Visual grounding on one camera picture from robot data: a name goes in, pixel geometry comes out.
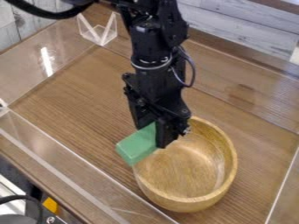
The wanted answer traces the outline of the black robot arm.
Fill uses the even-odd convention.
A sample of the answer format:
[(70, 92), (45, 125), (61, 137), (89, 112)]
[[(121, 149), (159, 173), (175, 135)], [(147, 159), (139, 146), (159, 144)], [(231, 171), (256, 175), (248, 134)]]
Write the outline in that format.
[(188, 24), (177, 0), (61, 0), (70, 8), (45, 10), (25, 0), (5, 0), (13, 7), (40, 18), (66, 19), (92, 4), (107, 1), (116, 6), (131, 38), (132, 73), (123, 74), (124, 94), (137, 129), (155, 126), (155, 146), (165, 147), (189, 128), (191, 111), (183, 90), (193, 81), (185, 79), (191, 61), (183, 49)]

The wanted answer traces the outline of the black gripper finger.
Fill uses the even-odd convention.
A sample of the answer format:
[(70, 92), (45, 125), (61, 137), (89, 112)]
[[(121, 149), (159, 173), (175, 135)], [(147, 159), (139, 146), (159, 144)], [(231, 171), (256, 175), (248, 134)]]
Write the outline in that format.
[(155, 121), (151, 103), (135, 94), (127, 94), (127, 100), (135, 127), (140, 130)]
[(164, 149), (183, 133), (181, 121), (177, 118), (160, 117), (155, 123), (155, 130), (156, 147)]

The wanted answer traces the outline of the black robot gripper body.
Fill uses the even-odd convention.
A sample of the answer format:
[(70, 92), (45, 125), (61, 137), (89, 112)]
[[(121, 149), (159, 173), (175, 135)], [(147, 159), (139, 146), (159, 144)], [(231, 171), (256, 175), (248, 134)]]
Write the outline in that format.
[(151, 103), (153, 123), (160, 117), (177, 118), (181, 121), (181, 134), (189, 128), (192, 112), (183, 100), (185, 83), (185, 65), (169, 65), (167, 68), (141, 70), (123, 74), (124, 94), (135, 94)]

